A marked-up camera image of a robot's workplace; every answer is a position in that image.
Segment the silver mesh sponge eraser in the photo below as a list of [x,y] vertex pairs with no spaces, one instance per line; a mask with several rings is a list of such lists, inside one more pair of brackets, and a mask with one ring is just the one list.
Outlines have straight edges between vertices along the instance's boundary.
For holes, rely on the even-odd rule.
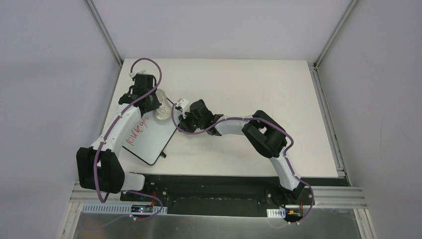
[[166,121],[171,117],[172,106],[163,90],[157,89],[156,96],[161,105],[154,111],[154,116],[159,121]]

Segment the small black-framed whiteboard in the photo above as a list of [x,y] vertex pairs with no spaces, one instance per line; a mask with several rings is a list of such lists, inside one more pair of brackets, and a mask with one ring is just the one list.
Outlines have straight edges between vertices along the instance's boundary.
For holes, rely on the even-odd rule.
[[[173,102],[168,97],[167,99],[172,106]],[[142,116],[128,132],[122,146],[149,166],[154,165],[159,157],[166,157],[164,149],[176,131],[171,118],[159,121],[155,118],[154,111]]]

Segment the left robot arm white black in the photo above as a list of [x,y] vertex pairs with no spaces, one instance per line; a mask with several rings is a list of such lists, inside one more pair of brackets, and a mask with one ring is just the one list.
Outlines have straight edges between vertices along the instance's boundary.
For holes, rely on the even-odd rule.
[[105,193],[130,191],[139,201],[147,201],[152,188],[142,174],[125,172],[118,156],[127,134],[134,131],[145,113],[161,106],[157,96],[157,80],[153,75],[137,73],[134,85],[118,101],[117,111],[108,128],[90,147],[81,147],[76,154],[78,176],[82,188]]

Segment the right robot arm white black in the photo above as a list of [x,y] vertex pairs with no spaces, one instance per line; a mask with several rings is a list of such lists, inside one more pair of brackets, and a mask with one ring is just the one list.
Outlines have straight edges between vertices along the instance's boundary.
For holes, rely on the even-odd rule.
[[268,114],[257,110],[244,117],[229,117],[213,114],[203,100],[189,103],[178,100],[171,109],[171,119],[176,128],[185,134],[206,132],[212,136],[245,136],[253,148],[268,158],[279,178],[285,202],[295,204],[302,198],[304,182],[287,158],[287,151],[293,146],[293,138]]

